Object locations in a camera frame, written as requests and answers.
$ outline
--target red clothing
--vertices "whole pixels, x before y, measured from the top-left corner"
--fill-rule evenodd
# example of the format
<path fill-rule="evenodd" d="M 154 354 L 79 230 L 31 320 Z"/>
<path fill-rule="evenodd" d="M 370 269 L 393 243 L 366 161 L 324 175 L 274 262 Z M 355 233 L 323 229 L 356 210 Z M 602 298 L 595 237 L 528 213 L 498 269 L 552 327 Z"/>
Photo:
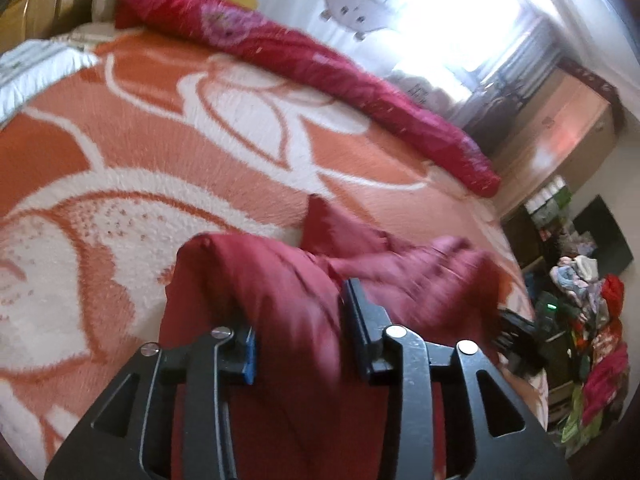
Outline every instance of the red clothing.
<path fill-rule="evenodd" d="M 368 115 L 479 196 L 498 191 L 500 177 L 462 130 L 304 33 L 227 0 L 118 1 L 118 28 L 144 24 L 316 88 Z"/>
<path fill-rule="evenodd" d="M 593 418 L 616 398 L 620 378 L 629 368 L 626 343 L 620 343 L 615 351 L 600 361 L 589 374 L 582 394 L 584 411 L 582 426 L 588 426 Z"/>
<path fill-rule="evenodd" d="M 607 302 L 609 315 L 611 317 L 620 317 L 625 301 L 625 284 L 622 283 L 622 280 L 615 274 L 607 274 L 600 293 Z"/>
<path fill-rule="evenodd" d="M 498 270 L 466 240 L 414 247 L 318 197 L 310 199 L 303 248 L 310 252 L 245 234 L 190 240 L 166 288 L 160 343 L 191 343 L 224 324 L 237 303 L 258 340 L 255 384 L 230 400 L 239 477 L 374 480 L 386 389 L 357 375 L 340 323 L 342 281 L 360 278 L 372 302 L 424 339 L 449 346 L 472 339 L 495 358 Z M 439 394 L 436 388 L 436 467 L 444 468 Z M 179 441 L 179 422 L 174 430 Z M 175 442 L 174 479 L 179 451 Z"/>

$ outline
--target bed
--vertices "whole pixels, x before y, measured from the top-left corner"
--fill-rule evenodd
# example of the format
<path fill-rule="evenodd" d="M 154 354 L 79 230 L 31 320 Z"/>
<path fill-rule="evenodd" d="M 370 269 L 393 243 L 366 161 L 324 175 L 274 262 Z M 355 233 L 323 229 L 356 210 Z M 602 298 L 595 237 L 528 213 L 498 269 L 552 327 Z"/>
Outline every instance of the bed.
<path fill-rule="evenodd" d="M 69 31 L 87 5 L 14 0 L 0 40 Z M 311 193 L 415 243 L 469 238 L 500 266 L 502 306 L 532 317 L 491 201 L 359 111 L 150 30 L 95 54 L 0 132 L 0 429 L 36 478 L 158 338 L 178 248 L 228 230 L 295 245 Z M 532 384 L 544 425 L 546 380 Z"/>

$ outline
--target metal clamp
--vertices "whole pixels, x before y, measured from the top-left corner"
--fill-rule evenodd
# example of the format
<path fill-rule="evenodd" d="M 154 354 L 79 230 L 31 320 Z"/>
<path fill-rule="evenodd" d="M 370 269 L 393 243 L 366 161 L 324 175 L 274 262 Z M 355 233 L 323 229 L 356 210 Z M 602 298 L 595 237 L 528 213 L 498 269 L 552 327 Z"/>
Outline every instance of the metal clamp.
<path fill-rule="evenodd" d="M 425 342 L 367 301 L 356 279 L 344 283 L 342 300 L 362 379 L 389 387 L 379 480 L 434 478 L 432 383 L 442 389 L 449 477 L 571 478 L 540 423 L 477 344 Z"/>
<path fill-rule="evenodd" d="M 239 315 L 189 346 L 146 343 L 69 434 L 45 480 L 170 478 L 179 384 L 186 384 L 184 480 L 235 479 L 227 387 L 254 378 L 254 331 Z"/>

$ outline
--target drawer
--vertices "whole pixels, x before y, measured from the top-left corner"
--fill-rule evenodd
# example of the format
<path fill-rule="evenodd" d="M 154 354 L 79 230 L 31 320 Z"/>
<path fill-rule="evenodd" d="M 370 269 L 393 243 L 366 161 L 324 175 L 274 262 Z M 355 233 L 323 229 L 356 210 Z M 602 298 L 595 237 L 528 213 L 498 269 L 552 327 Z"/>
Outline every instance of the drawer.
<path fill-rule="evenodd" d="M 613 127 L 610 108 L 596 122 L 589 133 L 558 168 L 572 192 L 590 179 L 616 146 L 617 136 Z"/>
<path fill-rule="evenodd" d="M 547 135 L 561 111 L 579 101 L 582 87 L 575 77 L 556 69 L 518 113 L 510 134 L 492 157 L 495 171 L 503 172 L 523 149 Z"/>

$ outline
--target window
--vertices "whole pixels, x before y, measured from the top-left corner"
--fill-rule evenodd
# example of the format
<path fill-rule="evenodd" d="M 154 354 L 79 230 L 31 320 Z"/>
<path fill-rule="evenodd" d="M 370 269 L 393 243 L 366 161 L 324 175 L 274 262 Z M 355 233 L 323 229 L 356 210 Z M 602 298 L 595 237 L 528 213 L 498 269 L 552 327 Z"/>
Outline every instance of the window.
<path fill-rule="evenodd" d="M 476 90 L 535 15 L 525 0 L 396 0 L 408 40 L 400 70 L 455 100 Z"/>

